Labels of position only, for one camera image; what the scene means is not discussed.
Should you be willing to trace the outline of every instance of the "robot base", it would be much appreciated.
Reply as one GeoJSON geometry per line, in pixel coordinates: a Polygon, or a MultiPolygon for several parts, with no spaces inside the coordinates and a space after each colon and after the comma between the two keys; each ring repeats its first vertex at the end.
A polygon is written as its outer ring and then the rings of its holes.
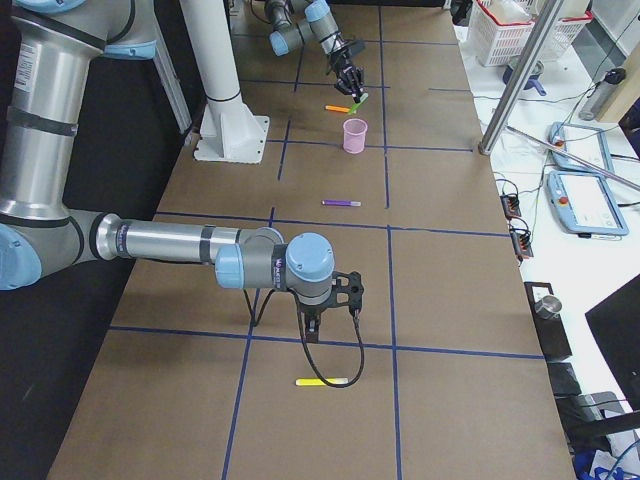
{"type": "Polygon", "coordinates": [[[262,161],[269,131],[269,117],[254,116],[246,105],[242,106],[242,114],[245,117],[243,129],[249,130],[248,133],[229,128],[228,125],[232,122],[225,121],[224,113],[219,115],[219,122],[214,122],[211,109],[207,105],[200,128],[202,138],[194,152],[196,160],[234,163],[262,161]]]}

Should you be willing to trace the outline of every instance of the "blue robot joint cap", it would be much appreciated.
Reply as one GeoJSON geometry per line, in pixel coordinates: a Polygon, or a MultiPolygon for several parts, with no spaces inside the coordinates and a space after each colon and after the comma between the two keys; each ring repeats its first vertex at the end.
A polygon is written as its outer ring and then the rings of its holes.
{"type": "Polygon", "coordinates": [[[331,244],[317,233],[303,233],[291,240],[286,258],[291,273],[307,282],[331,278],[335,267],[331,244]]]}

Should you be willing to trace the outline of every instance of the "white pole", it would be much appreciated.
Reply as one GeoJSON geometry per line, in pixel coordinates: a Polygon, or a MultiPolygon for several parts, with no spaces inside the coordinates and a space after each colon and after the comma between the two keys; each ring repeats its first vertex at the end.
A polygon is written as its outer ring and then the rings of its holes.
{"type": "Polygon", "coordinates": [[[242,102],[223,0],[181,0],[182,13],[207,95],[195,157],[258,163],[268,117],[254,117],[242,102]]]}

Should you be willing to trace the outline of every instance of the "white basket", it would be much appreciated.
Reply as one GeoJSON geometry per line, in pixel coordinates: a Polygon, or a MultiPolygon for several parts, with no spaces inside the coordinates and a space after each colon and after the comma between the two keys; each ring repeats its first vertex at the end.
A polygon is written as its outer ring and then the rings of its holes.
{"type": "MultiPolygon", "coordinates": [[[[512,57],[522,53],[534,22],[500,24],[486,7],[492,0],[474,0],[469,20],[468,41],[476,50],[478,60],[485,67],[506,65],[512,57]]],[[[529,11],[535,0],[516,0],[529,11]]],[[[573,43],[582,27],[593,19],[590,12],[581,18],[565,18],[556,24],[553,36],[540,54],[543,61],[557,60],[573,43]]]]}

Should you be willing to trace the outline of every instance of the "marker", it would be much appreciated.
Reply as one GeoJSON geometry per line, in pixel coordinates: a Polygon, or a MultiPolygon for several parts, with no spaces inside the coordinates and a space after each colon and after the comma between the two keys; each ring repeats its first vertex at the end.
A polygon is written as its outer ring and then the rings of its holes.
{"type": "Polygon", "coordinates": [[[358,103],[353,104],[353,106],[347,112],[347,115],[353,115],[354,113],[356,113],[367,98],[369,98],[368,93],[365,93],[364,95],[362,95],[362,98],[360,99],[360,101],[358,103]]]}
{"type": "MultiPolygon", "coordinates": [[[[344,385],[349,382],[348,378],[327,378],[327,382],[335,385],[344,385]]],[[[319,378],[298,378],[296,379],[296,387],[326,387],[324,382],[319,378]]]]}
{"type": "Polygon", "coordinates": [[[323,200],[323,205],[328,207],[359,207],[362,202],[354,202],[351,200],[323,200]]]}
{"type": "Polygon", "coordinates": [[[329,110],[330,112],[340,112],[340,113],[349,113],[350,108],[348,107],[338,107],[336,105],[325,105],[325,110],[329,110]]]}

